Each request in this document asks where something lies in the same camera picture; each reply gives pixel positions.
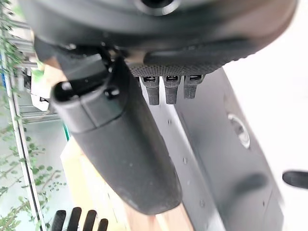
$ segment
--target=black plastic housing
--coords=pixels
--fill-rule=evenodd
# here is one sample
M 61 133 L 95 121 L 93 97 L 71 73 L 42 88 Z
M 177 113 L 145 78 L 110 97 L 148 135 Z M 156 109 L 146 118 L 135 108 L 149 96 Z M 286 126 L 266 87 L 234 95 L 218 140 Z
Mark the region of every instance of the black plastic housing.
M 122 58 L 103 85 L 82 95 L 63 83 L 52 103 L 85 155 L 131 207 L 159 214 L 181 203 L 181 186 L 165 142 Z

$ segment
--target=wooden board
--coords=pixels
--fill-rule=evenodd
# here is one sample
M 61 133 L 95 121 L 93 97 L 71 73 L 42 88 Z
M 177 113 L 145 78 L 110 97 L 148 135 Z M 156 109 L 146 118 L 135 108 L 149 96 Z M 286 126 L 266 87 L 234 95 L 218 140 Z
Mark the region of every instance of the wooden board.
M 83 209 L 81 227 L 87 211 L 95 209 L 98 220 L 109 220 L 111 231 L 193 231 L 183 205 L 156 216 L 143 215 L 126 205 L 96 171 L 74 138 L 64 148 L 61 160 L 75 206 Z

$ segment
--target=round metal hole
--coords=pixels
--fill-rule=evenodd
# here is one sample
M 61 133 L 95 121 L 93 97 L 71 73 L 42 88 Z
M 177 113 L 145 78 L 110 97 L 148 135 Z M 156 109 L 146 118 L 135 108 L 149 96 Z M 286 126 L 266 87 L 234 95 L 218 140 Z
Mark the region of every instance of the round metal hole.
M 141 2 L 150 8 L 163 8 L 173 2 L 173 0 L 141 0 Z
M 162 16 L 175 11 L 180 0 L 135 0 L 137 8 L 153 16 Z
M 248 149 L 250 147 L 250 137 L 244 123 L 234 114 L 229 114 L 228 119 L 242 146 Z

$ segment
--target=screw hole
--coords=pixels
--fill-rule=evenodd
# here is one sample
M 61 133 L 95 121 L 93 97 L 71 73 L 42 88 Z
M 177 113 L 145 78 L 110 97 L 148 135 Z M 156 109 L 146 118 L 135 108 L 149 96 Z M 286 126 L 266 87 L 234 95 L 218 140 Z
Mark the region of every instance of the screw hole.
M 239 138 L 241 144 L 248 149 L 250 147 L 250 137 L 244 123 L 233 114 L 229 114 L 228 119 L 231 122 L 235 134 Z

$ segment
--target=black finger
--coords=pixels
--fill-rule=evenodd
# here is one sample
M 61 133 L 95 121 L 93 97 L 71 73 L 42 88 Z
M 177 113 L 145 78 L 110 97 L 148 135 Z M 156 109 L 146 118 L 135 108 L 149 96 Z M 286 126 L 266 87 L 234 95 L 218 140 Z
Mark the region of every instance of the black finger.
M 84 227 L 83 227 L 83 231 L 92 231 L 93 230 L 95 218 L 96 218 L 96 211 L 90 210 L 87 214 L 86 222 L 85 222 Z
M 98 226 L 97 231 L 107 231 L 108 228 L 108 220 L 107 219 L 101 219 L 101 222 Z
M 62 231 L 64 220 L 66 217 L 65 210 L 58 210 L 54 216 L 53 223 L 51 226 L 51 231 Z
M 80 216 L 81 216 L 81 208 L 79 207 L 73 208 L 72 215 L 68 223 L 67 231 L 77 231 Z
M 287 171 L 283 174 L 282 179 L 294 187 L 308 189 L 308 172 Z

